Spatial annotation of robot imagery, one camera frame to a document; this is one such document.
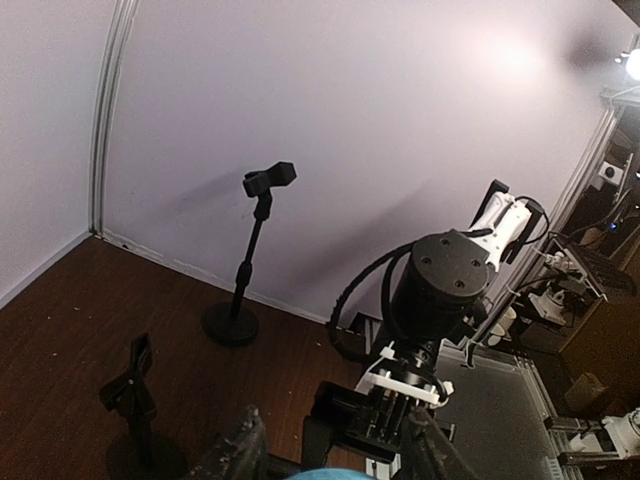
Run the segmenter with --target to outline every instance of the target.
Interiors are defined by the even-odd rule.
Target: baseboard
[[[154,250],[151,250],[150,248],[145,247],[144,245],[140,245],[132,241],[131,239],[126,238],[123,235],[114,233],[108,229],[104,230],[100,238],[112,245],[134,253],[142,258],[146,258],[147,260],[150,260],[154,263],[162,265],[163,267],[170,268],[171,270],[174,270],[178,273],[182,273],[184,275],[187,275],[188,277],[195,278],[196,280],[200,280],[204,283],[208,283],[209,285],[213,285],[214,287],[218,287],[227,292],[233,292],[235,288],[235,284],[216,277],[211,272],[207,272],[206,270],[198,268],[194,265],[181,262],[180,260],[168,258]],[[298,317],[302,317],[317,323],[327,323],[329,321],[328,318],[322,317],[321,315],[307,312],[306,310],[294,307],[292,305],[289,305],[288,303],[276,300],[274,298],[265,297],[264,295],[260,295],[252,291],[247,291],[245,297],[249,300],[262,303],[263,305],[267,305],[269,307],[273,307],[278,310],[282,310],[283,312],[291,313]]]
[[[0,309],[4,308],[11,300],[13,300],[20,292],[22,292],[25,288],[31,284],[36,278],[42,275],[44,272],[49,270],[62,257],[64,257],[71,250],[80,245],[84,240],[89,238],[91,234],[89,232],[83,232],[81,235],[73,239],[67,245],[62,247],[56,253],[54,253],[51,257],[49,257],[42,265],[37,267],[34,271],[32,271],[29,275],[27,275],[24,279],[22,279],[15,287],[9,290],[9,293],[0,298]]]

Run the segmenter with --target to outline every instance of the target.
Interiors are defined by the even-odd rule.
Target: electronic equipment
[[[640,459],[640,408],[601,421],[549,417],[545,426],[573,434],[569,449],[558,456],[562,466],[605,466]]]
[[[604,255],[576,245],[561,235],[556,235],[553,241],[570,262],[570,271],[576,272],[580,277],[580,283],[597,297],[612,303],[625,301],[637,295],[637,286],[633,278],[618,270]]]
[[[451,382],[435,375],[442,341],[458,343],[474,333],[487,318],[482,299],[500,264],[513,262],[525,245],[549,230],[549,219],[538,202],[508,191],[494,181],[469,230],[427,235],[388,252],[365,268],[338,298],[328,323],[331,343],[343,357],[360,362],[366,370],[355,391],[329,382],[320,385],[304,421],[303,468],[322,467],[332,446],[338,445],[371,459],[375,478],[391,478],[398,471],[405,420],[411,415],[431,418],[454,392]],[[543,216],[544,232],[529,239]],[[392,296],[392,275],[406,255],[409,259]],[[370,352],[349,350],[338,328],[342,309],[355,288],[387,262],[380,331]],[[462,460],[457,462],[456,468],[466,473],[456,478],[473,478]],[[433,471],[442,473],[437,468]]]

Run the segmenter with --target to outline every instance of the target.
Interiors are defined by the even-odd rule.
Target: black cable
[[[331,343],[333,348],[335,348],[338,353],[346,360],[359,363],[370,363],[375,360],[375,358],[370,354],[363,354],[354,352],[353,350],[349,350],[344,346],[344,344],[338,337],[338,323],[340,322],[340,316],[342,314],[344,305],[347,303],[347,300],[354,292],[354,290],[358,287],[358,285],[360,285],[369,275],[371,275],[375,270],[387,263],[390,259],[394,258],[398,254],[398,252],[401,252],[407,248],[411,249],[414,243],[415,241],[395,248],[390,252],[385,253],[373,263],[365,267],[358,274],[358,276],[354,278],[349,285],[347,285],[347,288],[344,289],[344,291],[336,300],[336,305],[333,307],[331,317],[329,318],[329,322],[327,323],[327,330],[329,333],[329,342]]]
[[[514,203],[515,202],[511,202],[511,201],[507,202],[507,205],[502,209],[502,211],[498,215],[498,218],[496,218],[496,221],[493,222],[493,228],[498,228],[498,225],[500,225],[500,222],[502,222],[502,219],[504,218],[504,216],[507,214],[507,212],[509,211],[509,209]]]
[[[467,238],[478,238],[484,237],[485,235],[491,235],[493,233],[492,228],[481,228],[479,230],[471,230],[469,232],[460,232]]]
[[[384,277],[382,278],[382,286],[380,288],[380,310],[382,312],[382,321],[384,322],[384,325],[388,327],[389,333],[391,333],[391,335],[398,340],[408,340],[408,338],[402,333],[402,331],[400,331],[400,327],[396,323],[396,320],[393,317],[393,313],[391,311],[391,278],[396,266],[398,265],[398,262],[407,253],[411,252],[412,246],[413,245],[397,252],[396,255],[391,259],[389,265],[387,265],[387,269],[384,272]]]
[[[557,280],[557,279],[562,278],[562,277],[564,277],[564,274],[563,273],[558,273],[556,275],[550,275],[548,277],[534,278],[533,280],[531,280],[529,282],[521,283],[520,285],[518,285],[518,287],[515,290],[516,290],[516,292],[519,292],[523,288],[528,287],[530,285],[533,285],[534,283],[548,282],[548,281],[551,281],[551,280]]]
[[[609,219],[609,217],[611,215],[613,215],[614,213],[616,213],[616,209],[618,208],[618,206],[627,198],[627,195],[629,195],[629,192],[631,192],[631,188],[629,188],[626,192],[624,192],[621,197],[620,200],[618,200],[613,207],[611,207],[611,210],[609,210],[609,212],[602,217],[600,220],[598,220],[597,222],[594,222],[590,225],[587,225],[586,227],[581,227],[578,228],[577,230],[574,230],[573,232],[571,232],[569,235],[567,235],[567,238],[569,238],[569,240],[571,240],[573,237],[575,237],[578,233],[582,233],[582,232],[586,232],[587,230],[589,230],[590,228],[594,228],[594,227],[599,227],[602,224],[607,223],[607,220]]]
[[[445,400],[447,400],[449,398],[449,394],[447,393],[447,389],[444,388],[444,383],[435,375],[431,375],[433,377],[433,379],[435,380],[435,387],[436,390],[438,391],[438,399],[440,400],[440,402],[444,402]]]
[[[467,351],[466,351],[465,364],[467,365],[467,367],[471,369],[476,368],[475,365],[473,364],[473,354],[475,353],[476,346],[477,346],[476,342],[469,340]]]
[[[516,197],[516,201],[518,200],[528,200],[531,203],[535,203],[540,208],[540,211],[542,212],[542,216],[544,217],[544,221],[546,223],[546,226],[544,227],[544,231],[540,235],[538,235],[533,240],[527,240],[522,244],[522,246],[531,245],[532,243],[536,243],[537,241],[542,240],[544,237],[547,236],[547,234],[549,233],[549,229],[551,228],[551,219],[549,218],[549,215],[547,215],[547,212],[545,211],[543,206],[536,199],[531,198],[527,195],[520,195],[519,197]]]

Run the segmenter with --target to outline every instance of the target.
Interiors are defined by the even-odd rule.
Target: round black base
[[[187,474],[187,460],[169,438],[151,434],[154,465],[142,464],[129,435],[118,437],[107,448],[107,471],[111,480],[176,480]]]
[[[258,318],[241,307],[235,320],[229,320],[231,303],[217,303],[202,314],[202,328],[214,341],[227,347],[249,345],[258,336]]]

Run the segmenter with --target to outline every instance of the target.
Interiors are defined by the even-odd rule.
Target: black mount
[[[100,389],[100,401],[107,411],[124,417],[129,435],[107,449],[107,469],[113,480],[177,479],[187,470],[187,462],[170,439],[151,432],[156,404],[144,383],[151,368],[151,344],[145,333],[131,342],[129,368]]]
[[[412,412],[415,415],[417,411],[428,410],[423,406],[416,407],[415,399],[410,401],[400,395],[392,400],[393,404],[387,405],[388,408],[379,411],[381,404],[388,401],[389,399],[376,395],[375,392],[367,396],[334,383],[322,382],[316,392],[311,415],[304,419],[302,470],[323,468],[331,449],[340,447],[381,463],[391,463],[396,454],[400,453],[403,455],[404,471],[404,454],[408,453],[406,447],[414,443],[415,436],[405,438],[403,424],[407,422],[408,417],[411,417]],[[427,416],[429,418],[426,423],[430,430],[426,432],[428,434],[425,442],[427,449],[438,447],[438,449],[446,449],[447,454],[451,455],[455,425],[434,419],[432,413]],[[451,455],[451,457],[453,457],[453,463],[458,463],[457,455]],[[430,460],[425,458],[422,461],[429,463]],[[439,461],[433,461],[433,464],[438,465]],[[453,467],[458,470],[458,473],[462,471],[457,465]],[[469,478],[446,474],[422,476],[420,472],[414,477],[410,473],[405,471],[399,478],[411,480],[414,478],[438,480]]]
[[[286,187],[296,179],[293,163],[278,162],[268,170],[249,172],[242,182],[249,198],[258,197],[253,212],[255,223],[244,260],[236,274],[236,289],[231,302],[216,303],[202,314],[202,328],[216,342],[229,347],[250,344],[258,335],[259,323],[255,314],[242,306],[244,292],[251,280],[255,253],[262,224],[269,219],[273,197],[272,187]]]

